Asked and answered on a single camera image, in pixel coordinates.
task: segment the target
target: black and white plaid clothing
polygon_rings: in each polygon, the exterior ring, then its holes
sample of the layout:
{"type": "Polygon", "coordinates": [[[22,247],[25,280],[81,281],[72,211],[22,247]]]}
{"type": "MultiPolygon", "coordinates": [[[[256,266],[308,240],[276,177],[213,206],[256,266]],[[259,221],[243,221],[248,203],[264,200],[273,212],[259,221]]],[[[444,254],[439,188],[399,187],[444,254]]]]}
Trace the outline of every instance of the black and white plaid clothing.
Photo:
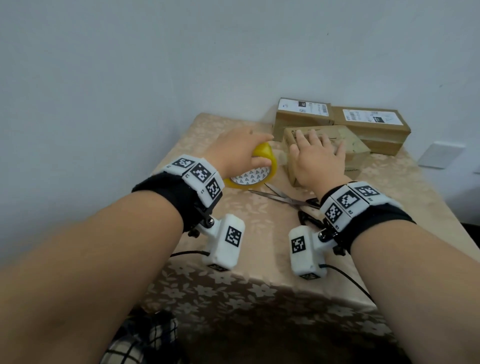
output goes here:
{"type": "Polygon", "coordinates": [[[100,364],[187,364],[177,327],[168,311],[147,315],[140,310],[123,322],[100,364]]]}

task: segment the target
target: black cable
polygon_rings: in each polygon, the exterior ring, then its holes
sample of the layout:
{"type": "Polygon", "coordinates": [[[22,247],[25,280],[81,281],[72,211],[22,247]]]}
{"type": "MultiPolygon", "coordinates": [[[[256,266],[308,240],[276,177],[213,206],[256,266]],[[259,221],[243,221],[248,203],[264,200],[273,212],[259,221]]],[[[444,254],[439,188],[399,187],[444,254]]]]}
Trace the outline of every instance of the black cable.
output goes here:
{"type": "Polygon", "coordinates": [[[178,253],[173,253],[170,258],[172,258],[173,256],[177,256],[177,255],[184,255],[184,254],[202,254],[202,255],[205,255],[205,256],[209,256],[210,253],[209,252],[204,252],[203,250],[186,250],[184,252],[178,252],[178,253]]]}
{"type": "Polygon", "coordinates": [[[359,285],[357,282],[355,282],[354,279],[352,277],[350,277],[347,273],[345,273],[343,270],[340,270],[337,267],[331,266],[329,264],[319,264],[318,266],[320,268],[331,268],[331,269],[336,270],[338,273],[343,274],[345,277],[347,277],[348,280],[350,280],[350,282],[355,284],[360,289],[360,291],[362,291],[368,298],[370,298],[373,303],[375,303],[372,296],[370,296],[369,293],[366,290],[364,290],[364,288],[361,285],[359,285]]]}

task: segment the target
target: brown box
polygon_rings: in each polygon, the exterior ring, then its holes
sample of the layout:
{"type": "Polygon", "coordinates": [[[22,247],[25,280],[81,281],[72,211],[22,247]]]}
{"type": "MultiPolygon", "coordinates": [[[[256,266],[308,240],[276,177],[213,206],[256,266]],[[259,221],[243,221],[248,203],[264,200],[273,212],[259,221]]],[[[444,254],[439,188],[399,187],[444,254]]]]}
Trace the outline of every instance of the brown box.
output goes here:
{"type": "MultiPolygon", "coordinates": [[[[344,125],[285,128],[283,140],[286,147],[290,148],[290,145],[297,143],[297,138],[295,136],[297,130],[301,130],[304,135],[307,135],[311,129],[316,130],[318,136],[326,133],[335,148],[338,147],[342,140],[345,140],[345,147],[347,149],[345,157],[345,174],[353,180],[356,179],[361,172],[363,162],[370,154],[370,149],[344,125]]],[[[294,187],[300,186],[293,173],[290,153],[288,153],[287,173],[291,185],[294,187]]]]}
{"type": "Polygon", "coordinates": [[[285,128],[333,125],[330,104],[281,98],[273,126],[274,140],[281,141],[285,128]]]}
{"type": "Polygon", "coordinates": [[[394,156],[411,130],[397,110],[333,106],[335,125],[346,125],[372,153],[394,156]]]}

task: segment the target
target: wall outlet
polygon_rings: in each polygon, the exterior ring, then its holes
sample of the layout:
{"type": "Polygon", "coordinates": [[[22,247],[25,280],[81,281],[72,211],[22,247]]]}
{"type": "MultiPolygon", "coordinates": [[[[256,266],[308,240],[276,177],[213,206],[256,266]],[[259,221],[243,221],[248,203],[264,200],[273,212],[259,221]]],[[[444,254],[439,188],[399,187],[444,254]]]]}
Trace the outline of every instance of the wall outlet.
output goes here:
{"type": "Polygon", "coordinates": [[[434,142],[418,161],[419,166],[447,168],[465,149],[463,144],[434,142]]]}

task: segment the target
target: tape roll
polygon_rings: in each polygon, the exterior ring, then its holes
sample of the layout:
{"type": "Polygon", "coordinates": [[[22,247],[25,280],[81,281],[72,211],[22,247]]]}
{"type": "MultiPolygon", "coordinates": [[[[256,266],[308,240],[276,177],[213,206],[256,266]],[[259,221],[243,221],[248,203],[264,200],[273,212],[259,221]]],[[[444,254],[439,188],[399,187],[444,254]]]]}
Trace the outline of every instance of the tape roll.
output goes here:
{"type": "Polygon", "coordinates": [[[272,147],[268,143],[262,143],[258,145],[254,149],[252,157],[268,158],[272,161],[272,165],[270,167],[255,168],[240,176],[223,180],[225,182],[225,186],[247,190],[252,187],[261,186],[275,176],[276,159],[273,154],[272,147]]]}

